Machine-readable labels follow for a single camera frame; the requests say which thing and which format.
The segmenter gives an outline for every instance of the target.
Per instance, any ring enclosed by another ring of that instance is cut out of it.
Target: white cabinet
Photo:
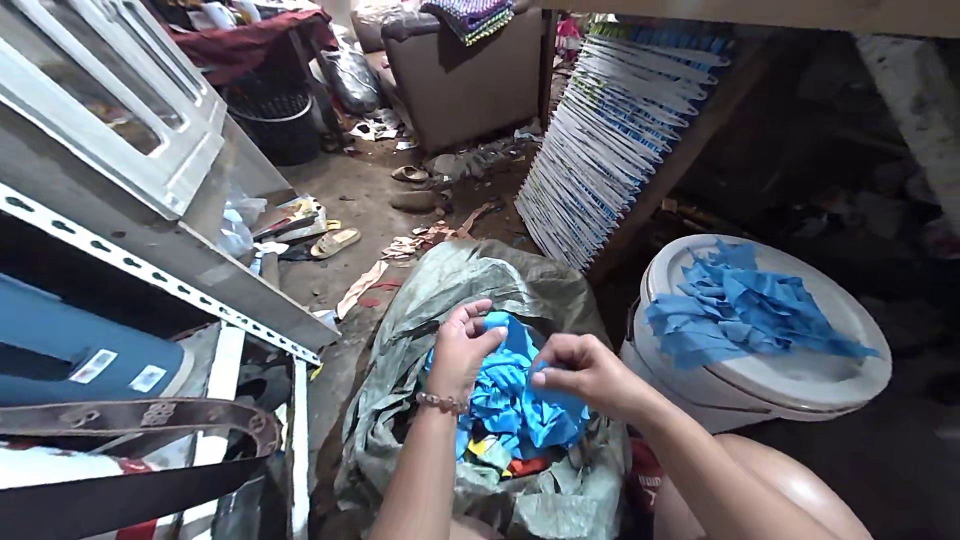
[[[0,102],[167,219],[223,146],[226,105],[137,0],[0,0]]]

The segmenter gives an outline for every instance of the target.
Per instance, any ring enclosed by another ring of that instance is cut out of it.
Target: folded fabric
[[[830,325],[801,278],[757,270],[752,244],[693,255],[684,267],[687,296],[660,294],[646,309],[660,350],[687,369],[751,354],[782,355],[798,347],[863,358],[877,351]]]
[[[457,25],[472,30],[504,6],[512,5],[513,0],[423,0],[420,11],[444,19],[450,15]]]
[[[488,11],[484,11],[483,15],[470,14],[467,16],[457,14],[463,13],[462,9],[447,9],[445,7],[447,4],[449,2],[444,5],[423,4],[420,6],[420,10],[440,18],[466,46],[494,34],[514,18],[513,0],[498,2],[496,5],[492,5]]]
[[[480,39],[483,39],[484,37],[487,37],[487,36],[492,36],[501,28],[507,26],[507,24],[509,24],[510,21],[513,20],[513,18],[514,18],[514,12],[510,9],[505,9],[503,10],[503,12],[496,15],[494,18],[492,18],[490,21],[488,21],[486,24],[484,24],[474,32],[471,32],[466,36],[460,37],[460,40],[467,47],[470,47],[470,45],[476,43]]]
[[[464,455],[475,423],[496,435],[512,457],[530,459],[551,446],[569,448],[583,433],[589,418],[587,406],[577,399],[559,404],[535,395],[529,372],[538,350],[526,327],[504,311],[485,318],[485,330],[495,327],[506,327],[507,338],[480,367],[470,394],[470,410],[461,414],[457,423],[457,457]],[[432,364],[431,349],[424,369]]]

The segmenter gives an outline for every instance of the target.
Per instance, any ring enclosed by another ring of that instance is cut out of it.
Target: white bucket
[[[815,422],[864,406],[887,384],[890,349],[873,318],[849,293],[811,266],[755,242],[760,270],[804,279],[834,328],[879,351],[862,360],[800,350],[784,356],[744,356],[705,367],[676,369],[660,354],[660,341],[644,315],[662,293],[683,294],[682,267],[692,263],[691,250],[705,257],[716,239],[728,244],[743,238],[696,234],[671,242],[650,262],[632,309],[620,356],[635,373],[683,409],[711,433],[732,430],[772,418]]]

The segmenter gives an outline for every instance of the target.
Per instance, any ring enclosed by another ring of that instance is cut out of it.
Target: maroon cloth
[[[283,13],[233,30],[178,34],[168,29],[168,33],[194,65],[212,68],[204,73],[212,85],[225,85],[264,62],[271,68],[301,72],[288,33],[296,30],[301,36],[312,35],[319,46],[335,50],[337,40],[327,26],[329,21],[324,10],[310,10]],[[313,47],[303,49],[307,59],[313,59]]]

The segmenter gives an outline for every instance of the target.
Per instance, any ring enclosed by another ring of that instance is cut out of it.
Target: beaded bracelet
[[[453,398],[441,398],[436,394],[427,394],[426,392],[417,392],[416,399],[417,403],[421,405],[434,406],[443,412],[463,414],[470,409],[469,403]]]

